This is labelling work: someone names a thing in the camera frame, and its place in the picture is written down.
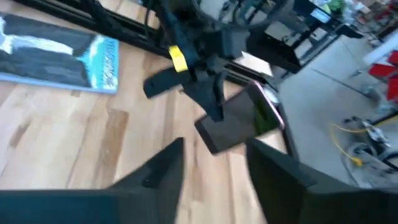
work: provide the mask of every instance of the black plastic part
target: black plastic part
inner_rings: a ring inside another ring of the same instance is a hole
[[[247,50],[251,55],[265,60],[271,65],[281,67],[292,73],[297,73],[302,68],[293,47],[264,32],[260,34],[252,33],[246,43]]]
[[[300,161],[299,153],[297,152],[297,147],[293,140],[292,130],[290,128],[289,121],[287,120],[288,118],[286,116],[286,112],[282,103],[278,105],[277,111],[285,123],[285,128],[281,132],[282,132],[282,137],[284,139],[287,154],[292,156],[293,159]]]
[[[193,101],[199,104],[213,121],[222,121],[224,119],[223,82],[226,72],[212,75],[204,81],[183,84],[184,93]]]
[[[310,27],[308,28],[307,31],[305,31],[304,33],[302,33],[302,35],[298,38],[298,40],[296,40],[293,44],[292,44],[292,48],[296,49],[297,47],[300,46],[301,43],[304,42],[304,40],[307,40],[311,34],[316,31],[317,28],[319,28],[322,25],[322,23],[318,20],[316,20],[315,22],[312,23],[312,25],[310,25]]]
[[[250,177],[269,224],[397,223],[397,189],[346,185],[257,139],[246,142]]]
[[[184,55],[188,68],[199,61],[198,52],[192,41],[184,33],[180,21],[163,4],[156,4],[156,16],[159,18],[163,32],[171,45],[177,45]]]
[[[218,30],[207,32],[200,39],[204,49],[211,49],[212,54],[232,60],[242,57],[242,51],[246,51],[248,35],[246,30]]]
[[[296,12],[300,16],[312,17],[311,13],[314,11],[314,9],[318,9],[320,11],[323,11],[325,14],[328,14],[325,10],[323,10],[321,7],[317,6],[312,1],[295,0],[295,2],[294,2],[293,11]],[[337,27],[340,27],[341,25],[342,25],[342,22],[339,19],[337,19],[334,16],[331,16],[330,20],[327,23],[325,23],[325,24],[319,23],[318,27],[322,26],[322,28],[325,30],[333,31]],[[360,39],[363,37],[363,35],[361,33],[356,31],[355,27],[352,27],[352,26],[346,25],[346,24],[340,27],[337,34],[345,35],[349,38],[356,38],[356,39]]]
[[[172,88],[192,81],[189,71],[177,73],[174,67],[161,70],[144,81],[144,93],[147,98],[159,95]]]
[[[106,13],[98,0],[80,0],[80,2],[82,7],[90,13],[93,20],[104,27],[104,29],[113,30],[115,32],[122,29],[120,24],[115,22],[113,18]]]
[[[173,224],[182,182],[178,138],[108,189],[1,190],[0,223]]]

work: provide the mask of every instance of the book cover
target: book cover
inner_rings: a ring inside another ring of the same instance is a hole
[[[119,42],[0,12],[0,80],[116,93]]]

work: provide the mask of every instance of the concrete floor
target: concrete floor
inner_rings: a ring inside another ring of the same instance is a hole
[[[329,127],[330,123],[342,126],[351,116],[381,116],[375,113],[375,103],[359,93],[363,85],[375,79],[366,74],[349,77],[364,67],[361,59],[371,50],[364,40],[341,37],[280,87],[299,159],[349,184],[352,181],[341,163],[341,152],[331,141]],[[396,136],[395,126],[386,127],[388,136]],[[350,133],[336,130],[336,136],[344,148],[353,143]]]

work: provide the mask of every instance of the wooden surface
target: wooden surface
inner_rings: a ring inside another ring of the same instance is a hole
[[[128,1],[103,1],[142,20]],[[82,29],[1,0],[2,11]],[[203,114],[177,90],[148,100],[142,81],[170,62],[122,43],[114,96],[0,82],[0,189],[97,189],[117,181],[184,137],[185,180],[177,223],[264,223],[244,149],[212,156],[193,122]],[[225,83],[226,95],[239,87]],[[280,132],[262,137],[284,151]]]

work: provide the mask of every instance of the wire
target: wire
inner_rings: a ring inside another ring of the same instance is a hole
[[[354,153],[355,150],[357,150],[358,148],[360,148],[361,146],[366,146],[369,147],[367,144],[362,143],[362,142],[356,142],[354,144],[352,144],[348,149],[347,149],[347,153]],[[341,163],[343,164],[343,167],[346,169],[349,177],[351,178],[351,180],[353,180],[355,182],[355,184],[357,186],[360,186],[360,183],[357,181],[357,179],[355,178],[355,176],[353,175],[351,169],[348,167],[348,163],[346,162],[346,156],[344,154],[341,155],[340,159],[341,159]]]
[[[385,124],[390,123],[390,122],[392,122],[392,121],[395,121],[395,120],[397,120],[397,119],[398,119],[398,115],[397,115],[397,116],[393,116],[393,117],[391,117],[391,118],[389,118],[389,119],[386,119],[386,120],[384,120],[384,121],[381,121],[381,122],[378,123],[377,125],[374,125],[374,127],[380,127],[380,126],[382,126],[382,125],[385,125]],[[337,138],[336,138],[336,135],[335,135],[335,132],[334,132],[334,128],[338,128],[338,129],[340,129],[340,130],[342,130],[342,131],[346,131],[346,132],[349,132],[349,133],[364,133],[364,132],[366,132],[368,129],[366,129],[366,128],[363,128],[363,129],[346,129],[346,128],[342,128],[342,127],[338,126],[337,124],[330,124],[330,138],[331,138],[331,140],[333,141],[333,144],[334,144],[346,157],[350,158],[350,159],[354,162],[354,164],[356,164],[357,166],[363,166],[363,161],[362,161],[362,159],[360,159],[360,158],[358,158],[358,157],[352,157],[352,156],[350,156],[350,155],[340,146],[340,144],[339,144],[339,142],[338,142],[338,140],[337,140]]]
[[[333,141],[333,144],[334,144],[346,157],[350,158],[357,166],[362,166],[362,165],[363,165],[363,161],[362,161],[360,158],[350,156],[350,155],[349,155],[346,151],[344,151],[344,149],[340,146],[340,144],[339,144],[339,142],[338,142],[338,140],[337,140],[337,138],[336,138],[335,132],[333,131],[333,128],[334,128],[334,124],[331,124],[331,126],[330,126],[330,138],[331,138],[331,140]]]

